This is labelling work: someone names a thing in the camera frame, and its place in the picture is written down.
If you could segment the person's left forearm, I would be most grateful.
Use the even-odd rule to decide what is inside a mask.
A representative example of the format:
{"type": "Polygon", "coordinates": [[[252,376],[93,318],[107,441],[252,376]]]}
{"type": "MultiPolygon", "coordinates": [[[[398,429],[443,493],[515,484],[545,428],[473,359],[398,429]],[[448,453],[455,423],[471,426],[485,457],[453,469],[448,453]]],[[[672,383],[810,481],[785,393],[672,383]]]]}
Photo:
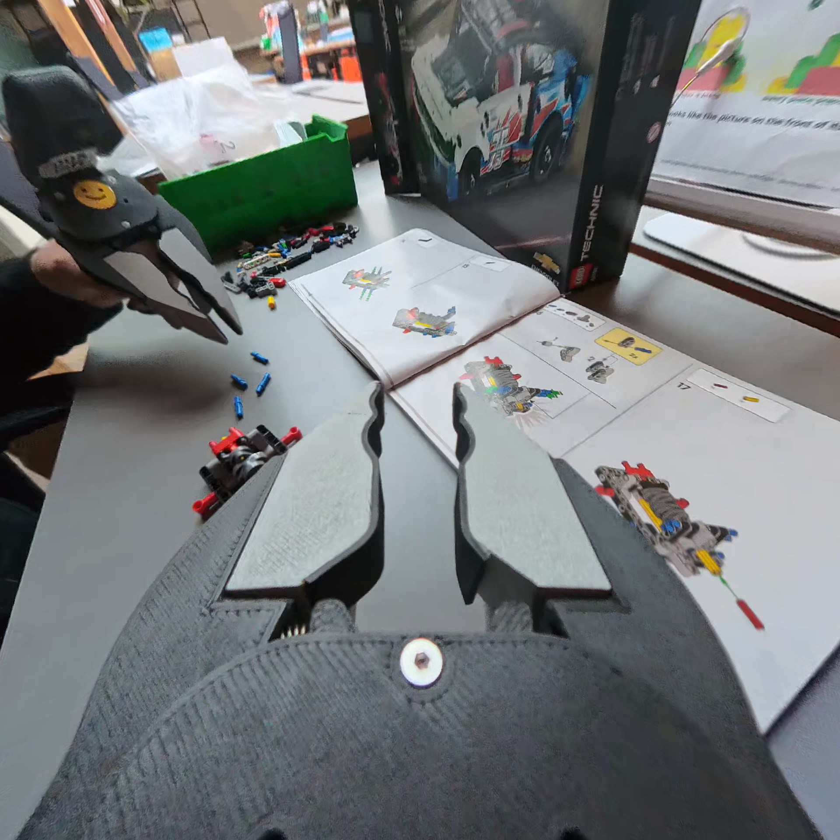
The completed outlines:
{"type": "Polygon", "coordinates": [[[1,265],[1,408],[10,412],[23,387],[55,359],[88,341],[121,312],[98,309],[59,296],[34,277],[28,257],[1,265]]]}

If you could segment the white monitor stand base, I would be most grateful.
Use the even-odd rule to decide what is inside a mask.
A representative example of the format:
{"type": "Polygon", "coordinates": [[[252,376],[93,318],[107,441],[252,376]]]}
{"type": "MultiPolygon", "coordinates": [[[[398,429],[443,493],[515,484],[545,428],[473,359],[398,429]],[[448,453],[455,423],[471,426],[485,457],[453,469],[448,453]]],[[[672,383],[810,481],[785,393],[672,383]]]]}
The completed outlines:
{"type": "Polygon", "coordinates": [[[839,257],[777,238],[666,213],[644,236],[804,304],[839,314],[839,257]]]}

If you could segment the pile of lego pieces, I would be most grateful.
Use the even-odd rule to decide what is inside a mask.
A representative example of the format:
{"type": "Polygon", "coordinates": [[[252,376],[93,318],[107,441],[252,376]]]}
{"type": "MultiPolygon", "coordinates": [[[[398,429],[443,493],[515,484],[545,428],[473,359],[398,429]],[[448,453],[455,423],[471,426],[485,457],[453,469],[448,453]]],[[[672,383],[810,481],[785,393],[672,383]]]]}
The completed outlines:
{"type": "Polygon", "coordinates": [[[235,267],[225,271],[221,279],[231,294],[265,302],[268,296],[277,300],[278,291],[287,287],[287,275],[293,270],[325,251],[352,245],[359,232],[356,224],[333,222],[290,232],[281,230],[274,241],[252,243],[243,239],[235,247],[235,267]]]}

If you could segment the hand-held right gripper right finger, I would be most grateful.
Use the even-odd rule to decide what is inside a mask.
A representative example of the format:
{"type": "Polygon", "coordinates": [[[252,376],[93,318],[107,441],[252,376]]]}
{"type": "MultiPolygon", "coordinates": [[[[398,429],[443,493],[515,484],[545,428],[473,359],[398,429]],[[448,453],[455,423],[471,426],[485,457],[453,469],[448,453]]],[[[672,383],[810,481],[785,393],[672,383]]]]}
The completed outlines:
{"type": "Polygon", "coordinates": [[[466,385],[453,388],[453,427],[455,566],[465,604],[610,596],[550,455],[466,385]]]}

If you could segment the black frame lego model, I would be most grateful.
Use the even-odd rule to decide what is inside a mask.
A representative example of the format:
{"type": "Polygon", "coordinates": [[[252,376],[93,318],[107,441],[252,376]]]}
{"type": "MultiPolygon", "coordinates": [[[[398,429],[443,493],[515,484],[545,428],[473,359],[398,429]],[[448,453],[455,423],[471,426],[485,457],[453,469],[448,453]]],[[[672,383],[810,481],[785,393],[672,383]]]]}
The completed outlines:
{"type": "Polygon", "coordinates": [[[285,455],[301,439],[298,427],[291,427],[281,437],[264,425],[247,434],[236,427],[229,428],[226,436],[209,443],[213,456],[199,472],[209,492],[193,503],[195,514],[203,521],[209,519],[266,463],[285,455]]]}

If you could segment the person's left hand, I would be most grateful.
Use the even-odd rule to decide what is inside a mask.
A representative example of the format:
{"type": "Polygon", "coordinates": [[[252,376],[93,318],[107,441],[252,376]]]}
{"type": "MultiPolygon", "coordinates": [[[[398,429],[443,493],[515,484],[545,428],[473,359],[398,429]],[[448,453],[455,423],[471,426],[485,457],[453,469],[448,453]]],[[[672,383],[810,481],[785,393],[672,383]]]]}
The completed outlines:
{"type": "Polygon", "coordinates": [[[53,239],[34,249],[28,256],[28,264],[37,281],[59,296],[92,308],[124,305],[129,310],[145,312],[143,303],[90,276],[53,239]]]}

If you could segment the green object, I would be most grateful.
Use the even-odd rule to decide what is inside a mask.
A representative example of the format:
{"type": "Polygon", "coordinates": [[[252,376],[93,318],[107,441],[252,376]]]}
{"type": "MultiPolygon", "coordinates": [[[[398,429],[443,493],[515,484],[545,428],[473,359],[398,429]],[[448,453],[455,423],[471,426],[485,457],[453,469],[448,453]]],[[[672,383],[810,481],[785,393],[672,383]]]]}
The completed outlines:
{"type": "Polygon", "coordinates": [[[212,256],[281,228],[328,222],[358,203],[348,129],[318,114],[304,129],[299,143],[163,182],[159,194],[212,256]]]}

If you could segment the lego instruction booklet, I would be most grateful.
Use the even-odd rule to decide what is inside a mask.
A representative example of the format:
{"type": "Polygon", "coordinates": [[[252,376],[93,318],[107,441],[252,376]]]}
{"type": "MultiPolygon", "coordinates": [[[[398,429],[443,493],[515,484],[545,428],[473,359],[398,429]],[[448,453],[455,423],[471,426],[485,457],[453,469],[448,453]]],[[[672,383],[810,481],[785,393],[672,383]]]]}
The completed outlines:
{"type": "Polygon", "coordinates": [[[413,228],[291,286],[452,464],[455,384],[682,575],[769,732],[838,649],[838,421],[413,228]]]}

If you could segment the crumpled clear plastic bags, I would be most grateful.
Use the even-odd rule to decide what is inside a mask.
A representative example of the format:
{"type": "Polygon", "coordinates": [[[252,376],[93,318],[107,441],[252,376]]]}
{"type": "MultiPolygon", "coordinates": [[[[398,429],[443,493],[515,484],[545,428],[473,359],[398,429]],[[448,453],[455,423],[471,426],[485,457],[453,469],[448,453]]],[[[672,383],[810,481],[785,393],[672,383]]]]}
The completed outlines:
{"type": "Polygon", "coordinates": [[[301,142],[310,120],[276,83],[223,65],[137,91],[111,113],[166,181],[301,142]]]}

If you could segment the white poster with brick pictures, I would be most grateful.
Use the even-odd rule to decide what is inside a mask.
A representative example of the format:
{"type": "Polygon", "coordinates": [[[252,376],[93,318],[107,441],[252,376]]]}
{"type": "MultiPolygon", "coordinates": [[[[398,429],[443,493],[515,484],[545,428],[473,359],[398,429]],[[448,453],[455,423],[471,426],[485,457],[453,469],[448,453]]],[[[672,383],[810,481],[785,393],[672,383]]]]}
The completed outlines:
{"type": "Polygon", "coordinates": [[[839,2],[700,4],[657,177],[839,205],[839,2]]]}

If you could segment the black lego set box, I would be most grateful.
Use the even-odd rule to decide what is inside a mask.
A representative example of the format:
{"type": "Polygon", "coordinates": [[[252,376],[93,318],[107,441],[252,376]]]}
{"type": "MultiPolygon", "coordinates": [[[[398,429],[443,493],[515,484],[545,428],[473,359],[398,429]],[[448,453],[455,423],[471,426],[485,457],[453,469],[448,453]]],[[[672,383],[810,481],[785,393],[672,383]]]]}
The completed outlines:
{"type": "Polygon", "coordinates": [[[386,194],[562,293],[622,275],[700,2],[346,4],[386,194]]]}

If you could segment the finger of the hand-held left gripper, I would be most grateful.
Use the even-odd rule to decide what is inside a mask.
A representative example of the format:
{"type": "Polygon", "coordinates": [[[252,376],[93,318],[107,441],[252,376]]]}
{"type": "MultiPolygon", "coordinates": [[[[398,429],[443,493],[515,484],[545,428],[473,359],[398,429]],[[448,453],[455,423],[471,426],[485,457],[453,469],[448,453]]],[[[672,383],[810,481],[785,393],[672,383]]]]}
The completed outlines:
{"type": "Polygon", "coordinates": [[[242,323],[221,276],[181,229],[170,228],[161,234],[159,252],[202,312],[215,313],[237,335],[243,335],[242,323]]]}
{"type": "Polygon", "coordinates": [[[158,252],[151,260],[137,251],[116,251],[103,259],[108,268],[104,278],[141,301],[173,329],[193,332],[207,340],[227,344],[228,337],[215,323],[212,312],[205,314],[193,302],[189,290],[158,252]]]}

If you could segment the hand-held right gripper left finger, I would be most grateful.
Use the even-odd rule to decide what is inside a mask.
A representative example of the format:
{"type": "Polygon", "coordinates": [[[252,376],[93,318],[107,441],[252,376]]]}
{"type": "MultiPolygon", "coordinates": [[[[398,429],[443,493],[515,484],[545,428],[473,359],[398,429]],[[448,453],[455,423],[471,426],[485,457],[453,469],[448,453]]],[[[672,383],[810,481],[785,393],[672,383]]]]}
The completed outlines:
{"type": "Polygon", "coordinates": [[[384,569],[384,389],[369,383],[285,456],[227,578],[230,599],[349,608],[384,569]]]}

